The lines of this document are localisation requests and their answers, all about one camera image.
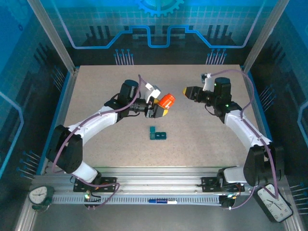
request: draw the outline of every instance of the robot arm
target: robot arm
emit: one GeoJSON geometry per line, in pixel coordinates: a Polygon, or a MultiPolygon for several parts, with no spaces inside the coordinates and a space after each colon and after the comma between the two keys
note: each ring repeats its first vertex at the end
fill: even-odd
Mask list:
{"type": "Polygon", "coordinates": [[[203,88],[187,87],[183,94],[190,100],[205,103],[205,107],[212,106],[214,114],[220,118],[222,123],[232,129],[248,152],[243,167],[222,169],[218,177],[223,178],[225,184],[247,182],[251,186],[259,185],[271,179],[270,162],[264,158],[268,158],[268,155],[262,139],[271,151],[277,180],[280,180],[284,175],[282,149],[275,147],[272,141],[262,135],[244,114],[241,118],[241,107],[231,100],[230,80],[225,77],[218,77],[214,81],[209,75],[203,75],[202,79],[205,83],[203,88]]]}
{"type": "Polygon", "coordinates": [[[62,125],[56,127],[46,157],[50,161],[54,161],[65,139],[78,128],[61,152],[57,166],[66,173],[71,173],[87,183],[101,184],[101,174],[82,160],[82,150],[86,142],[106,127],[128,117],[130,111],[144,113],[146,118],[159,118],[168,113],[168,109],[175,101],[175,98],[171,94],[167,94],[161,100],[158,100],[157,97],[160,94],[159,88],[147,83],[146,88],[148,90],[145,94],[145,99],[137,98],[127,109],[115,111],[116,109],[127,106],[133,101],[137,94],[138,86],[139,84],[136,81],[126,80],[122,84],[120,93],[107,101],[98,112],[93,114],[92,119],[87,119],[88,121],[86,123],[83,123],[85,120],[80,121],[67,128],[62,125]]]}

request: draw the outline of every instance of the clock face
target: clock face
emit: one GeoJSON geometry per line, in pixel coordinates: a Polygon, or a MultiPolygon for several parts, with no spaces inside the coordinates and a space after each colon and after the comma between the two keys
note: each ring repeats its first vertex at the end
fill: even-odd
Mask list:
{"type": "Polygon", "coordinates": [[[45,186],[32,190],[29,194],[30,201],[35,204],[41,204],[47,196],[47,188],[45,186]]]}
{"type": "MultiPolygon", "coordinates": [[[[266,188],[275,194],[272,184],[268,184],[266,188]]],[[[260,189],[257,194],[277,222],[281,222],[293,214],[292,209],[280,194],[278,199],[273,198],[265,189],[260,189]]]]}

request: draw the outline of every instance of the pen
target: pen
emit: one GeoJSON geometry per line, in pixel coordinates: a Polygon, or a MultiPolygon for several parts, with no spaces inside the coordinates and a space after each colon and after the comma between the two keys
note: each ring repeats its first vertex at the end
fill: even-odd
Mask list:
{"type": "Polygon", "coordinates": [[[149,203],[176,205],[178,202],[175,199],[150,199],[149,203]]]}

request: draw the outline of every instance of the orange object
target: orange object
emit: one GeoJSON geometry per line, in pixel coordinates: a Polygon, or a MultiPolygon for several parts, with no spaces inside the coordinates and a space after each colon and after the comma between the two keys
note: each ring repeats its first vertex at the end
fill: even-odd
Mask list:
{"type": "Polygon", "coordinates": [[[158,103],[159,106],[169,109],[174,104],[175,98],[170,93],[165,95],[158,103]]]}

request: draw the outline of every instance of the table surface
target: table surface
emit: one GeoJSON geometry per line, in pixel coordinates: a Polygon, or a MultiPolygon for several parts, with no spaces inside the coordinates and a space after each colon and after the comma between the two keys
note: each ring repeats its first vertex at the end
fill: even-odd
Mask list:
{"type": "MultiPolygon", "coordinates": [[[[226,69],[240,70],[239,65],[112,65],[81,66],[65,119],[65,126],[75,124],[97,112],[120,91],[126,79],[138,81],[138,74],[162,91],[175,96],[176,102],[162,118],[144,115],[124,118],[109,126],[84,146],[83,159],[93,167],[190,166],[224,167],[244,164],[247,151],[219,118],[210,115],[204,104],[188,100],[182,90],[202,86],[202,73],[226,69]],[[164,141],[150,140],[149,128],[167,133],[164,141]]],[[[228,72],[220,77],[231,80],[232,100],[244,107],[249,96],[243,76],[228,72]]],[[[257,127],[251,107],[247,118],[257,127]]]]}

